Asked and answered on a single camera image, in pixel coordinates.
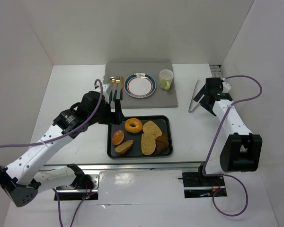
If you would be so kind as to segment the silver metal tongs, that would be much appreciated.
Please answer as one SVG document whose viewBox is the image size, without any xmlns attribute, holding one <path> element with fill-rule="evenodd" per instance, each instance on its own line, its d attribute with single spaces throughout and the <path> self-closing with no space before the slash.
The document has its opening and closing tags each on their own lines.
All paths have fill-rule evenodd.
<svg viewBox="0 0 284 227">
<path fill-rule="evenodd" d="M 196 107 L 198 106 L 198 102 L 195 101 L 194 98 L 198 94 L 199 90 L 200 90 L 200 80 L 197 79 L 194 83 L 194 89 L 193 89 L 191 101 L 189 103 L 189 108 L 188 108 L 189 113 L 192 113 L 196 109 Z"/>
</svg>

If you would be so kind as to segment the brown croissant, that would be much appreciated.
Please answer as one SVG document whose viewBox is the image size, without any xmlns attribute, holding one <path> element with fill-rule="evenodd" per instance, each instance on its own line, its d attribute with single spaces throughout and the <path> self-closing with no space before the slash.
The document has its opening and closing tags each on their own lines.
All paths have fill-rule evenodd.
<svg viewBox="0 0 284 227">
<path fill-rule="evenodd" d="M 156 138 L 156 151 L 158 153 L 163 152 L 169 147 L 169 138 L 168 134 L 162 134 Z"/>
</svg>

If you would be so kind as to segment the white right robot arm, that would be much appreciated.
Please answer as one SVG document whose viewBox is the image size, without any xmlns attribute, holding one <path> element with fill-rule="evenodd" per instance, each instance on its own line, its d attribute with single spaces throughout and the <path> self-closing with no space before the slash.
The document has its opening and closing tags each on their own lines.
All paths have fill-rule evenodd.
<svg viewBox="0 0 284 227">
<path fill-rule="evenodd" d="M 232 172 L 255 172 L 258 169 L 263 140 L 253 134 L 239 116 L 229 94 L 231 85 L 221 78 L 206 78 L 205 84 L 194 97 L 201 107 L 216 116 L 220 124 L 202 165 L 204 177 L 220 177 Z M 227 139 L 217 161 L 210 160 L 211 153 L 221 131 Z"/>
</svg>

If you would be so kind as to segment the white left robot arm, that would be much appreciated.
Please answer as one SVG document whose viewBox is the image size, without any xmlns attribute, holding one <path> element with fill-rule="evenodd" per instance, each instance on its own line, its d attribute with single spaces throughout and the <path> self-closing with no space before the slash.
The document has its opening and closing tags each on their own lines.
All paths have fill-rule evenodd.
<svg viewBox="0 0 284 227">
<path fill-rule="evenodd" d="M 48 131 L 27 152 L 7 166 L 0 166 L 0 187 L 17 207 L 30 203 L 38 193 L 59 186 L 87 189 L 91 178 L 76 164 L 41 173 L 39 170 L 64 146 L 72 142 L 89 126 L 120 124 L 124 115 L 119 99 L 114 99 L 115 111 L 111 111 L 110 97 L 99 91 L 86 93 L 81 102 L 62 111 Z"/>
</svg>

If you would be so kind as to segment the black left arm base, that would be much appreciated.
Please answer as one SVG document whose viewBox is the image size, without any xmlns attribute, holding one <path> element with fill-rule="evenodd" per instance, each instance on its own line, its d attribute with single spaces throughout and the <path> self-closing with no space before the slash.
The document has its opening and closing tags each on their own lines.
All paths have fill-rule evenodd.
<svg viewBox="0 0 284 227">
<path fill-rule="evenodd" d="M 76 164 L 68 164 L 67 167 L 75 173 L 75 179 L 69 185 L 55 188 L 59 199 L 61 201 L 98 200 L 99 173 L 85 173 Z"/>
</svg>

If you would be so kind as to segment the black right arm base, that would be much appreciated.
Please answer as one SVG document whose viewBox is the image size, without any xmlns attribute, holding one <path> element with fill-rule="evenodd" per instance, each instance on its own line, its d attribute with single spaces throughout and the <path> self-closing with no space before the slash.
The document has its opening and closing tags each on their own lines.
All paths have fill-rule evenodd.
<svg viewBox="0 0 284 227">
<path fill-rule="evenodd" d="M 203 176 L 202 167 L 197 171 L 183 172 L 178 179 L 184 187 L 184 197 L 210 198 L 216 193 L 216 197 L 227 197 L 225 181 L 222 176 Z"/>
</svg>

